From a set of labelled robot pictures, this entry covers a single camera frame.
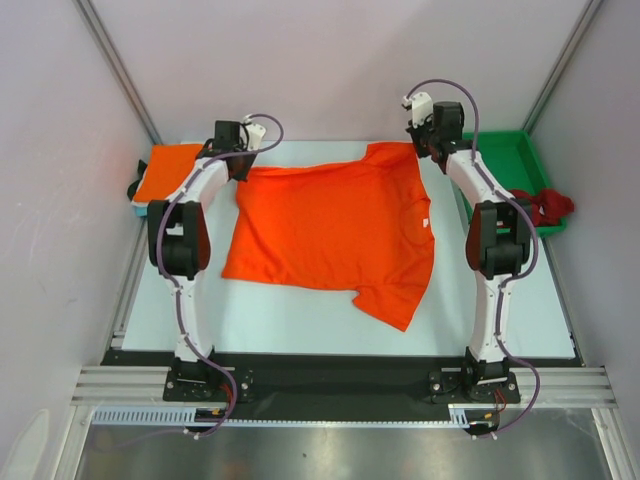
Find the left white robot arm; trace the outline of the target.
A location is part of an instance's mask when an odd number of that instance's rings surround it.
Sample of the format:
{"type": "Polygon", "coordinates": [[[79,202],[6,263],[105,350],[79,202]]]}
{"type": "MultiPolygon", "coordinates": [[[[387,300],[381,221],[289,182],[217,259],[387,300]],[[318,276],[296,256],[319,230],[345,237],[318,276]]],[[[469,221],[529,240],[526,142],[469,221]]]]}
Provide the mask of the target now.
{"type": "Polygon", "coordinates": [[[201,281],[211,258],[206,210],[231,181],[248,179],[266,129],[247,116],[218,120],[213,137],[197,146],[177,187],[147,207],[149,260],[165,278],[178,323],[175,357],[196,363],[213,350],[201,281]]]}

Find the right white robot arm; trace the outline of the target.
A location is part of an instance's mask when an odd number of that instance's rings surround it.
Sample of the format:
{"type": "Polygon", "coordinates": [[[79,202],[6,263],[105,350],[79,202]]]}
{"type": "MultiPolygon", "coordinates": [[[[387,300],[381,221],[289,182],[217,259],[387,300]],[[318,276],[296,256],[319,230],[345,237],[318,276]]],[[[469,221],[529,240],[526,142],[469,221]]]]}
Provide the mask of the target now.
{"type": "Polygon", "coordinates": [[[489,171],[477,140],[462,138],[465,114],[459,102],[435,102],[419,92],[403,99],[407,132],[420,158],[429,157],[473,208],[465,244],[476,278],[476,318],[467,357],[478,365],[461,376],[463,393],[484,401],[497,389],[486,366],[508,358],[506,325],[515,282],[530,274],[538,255],[531,204],[516,199],[489,171]]]}

